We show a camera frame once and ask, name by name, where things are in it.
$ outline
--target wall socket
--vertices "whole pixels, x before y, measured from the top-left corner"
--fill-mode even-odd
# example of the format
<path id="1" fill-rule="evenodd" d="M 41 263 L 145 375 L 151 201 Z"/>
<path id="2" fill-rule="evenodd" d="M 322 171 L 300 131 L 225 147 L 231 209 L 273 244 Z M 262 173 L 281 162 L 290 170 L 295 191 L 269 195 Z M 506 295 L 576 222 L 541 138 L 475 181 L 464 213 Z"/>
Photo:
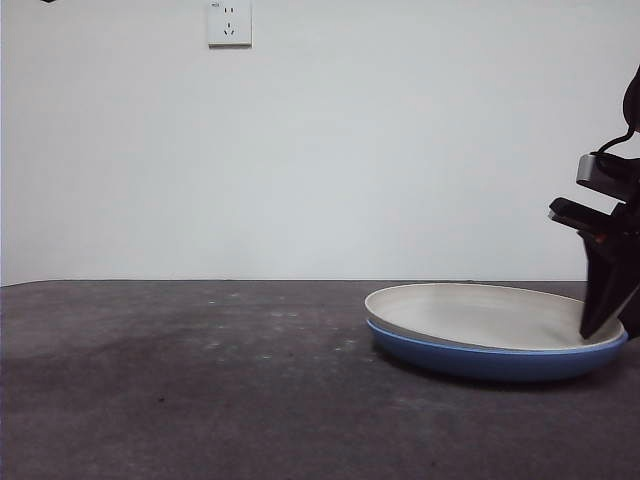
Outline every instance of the wall socket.
<path id="1" fill-rule="evenodd" d="M 251 0 L 209 1 L 209 47 L 251 46 Z"/>

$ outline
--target dark table surface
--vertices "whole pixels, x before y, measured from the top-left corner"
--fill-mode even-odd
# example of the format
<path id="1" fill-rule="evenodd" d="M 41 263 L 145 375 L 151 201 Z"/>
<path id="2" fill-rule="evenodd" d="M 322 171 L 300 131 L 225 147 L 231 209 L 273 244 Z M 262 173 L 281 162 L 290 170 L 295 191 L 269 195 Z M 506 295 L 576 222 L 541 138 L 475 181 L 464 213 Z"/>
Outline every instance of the dark table surface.
<path id="1" fill-rule="evenodd" d="M 364 323 L 398 283 L 5 287 L 3 479 L 640 478 L 640 342 L 571 381 L 432 374 Z"/>

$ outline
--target white plate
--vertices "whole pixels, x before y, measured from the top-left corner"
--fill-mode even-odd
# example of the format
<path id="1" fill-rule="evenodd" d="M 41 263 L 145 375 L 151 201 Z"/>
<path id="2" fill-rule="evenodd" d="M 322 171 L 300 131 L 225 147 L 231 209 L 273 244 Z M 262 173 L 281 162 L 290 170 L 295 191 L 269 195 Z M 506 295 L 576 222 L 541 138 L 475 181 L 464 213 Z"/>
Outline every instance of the white plate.
<path id="1" fill-rule="evenodd" d="M 579 333 L 583 303 L 518 288 L 477 284 L 402 285 L 365 300 L 372 322 L 397 335 L 490 349 L 591 349 L 625 334 L 615 318 L 595 335 Z"/>

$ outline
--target plate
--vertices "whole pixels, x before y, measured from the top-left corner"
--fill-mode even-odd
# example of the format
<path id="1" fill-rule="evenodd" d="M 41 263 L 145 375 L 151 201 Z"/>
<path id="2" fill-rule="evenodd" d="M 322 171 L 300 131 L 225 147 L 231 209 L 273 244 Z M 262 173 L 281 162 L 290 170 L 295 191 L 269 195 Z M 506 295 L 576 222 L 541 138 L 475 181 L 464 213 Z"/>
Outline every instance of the plate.
<path id="1" fill-rule="evenodd" d="M 477 379 L 575 377 L 612 360 L 628 338 L 612 318 L 585 340 L 582 302 L 518 288 L 402 285 L 372 293 L 365 306 L 376 341 L 391 354 Z"/>

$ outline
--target robotic arm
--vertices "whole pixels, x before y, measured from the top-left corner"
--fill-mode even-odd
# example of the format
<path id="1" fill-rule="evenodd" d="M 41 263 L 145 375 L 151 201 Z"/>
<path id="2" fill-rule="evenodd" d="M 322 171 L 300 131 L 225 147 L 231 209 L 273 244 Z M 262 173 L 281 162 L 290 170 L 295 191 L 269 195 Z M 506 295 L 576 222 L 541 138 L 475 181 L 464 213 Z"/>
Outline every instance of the robotic arm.
<path id="1" fill-rule="evenodd" d="M 623 101 L 627 133 L 584 155 L 577 183 L 621 200 L 610 214 L 557 198 L 549 217 L 578 231 L 588 260 L 587 295 L 580 333 L 593 335 L 618 317 L 630 338 L 640 336 L 640 158 L 622 158 L 607 149 L 640 132 L 640 68 Z"/>

